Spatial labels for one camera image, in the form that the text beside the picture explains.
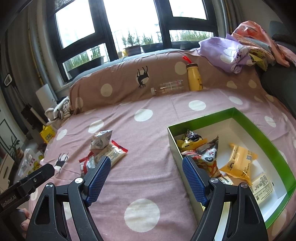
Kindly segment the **person left hand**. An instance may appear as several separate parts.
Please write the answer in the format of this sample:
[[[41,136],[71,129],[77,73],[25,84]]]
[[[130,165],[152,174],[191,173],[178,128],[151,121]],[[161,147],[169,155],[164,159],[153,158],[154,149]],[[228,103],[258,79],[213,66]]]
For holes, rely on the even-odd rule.
[[[25,208],[17,208],[10,214],[13,227],[16,228],[18,234],[25,240],[27,236],[27,230],[30,223],[30,214]]]

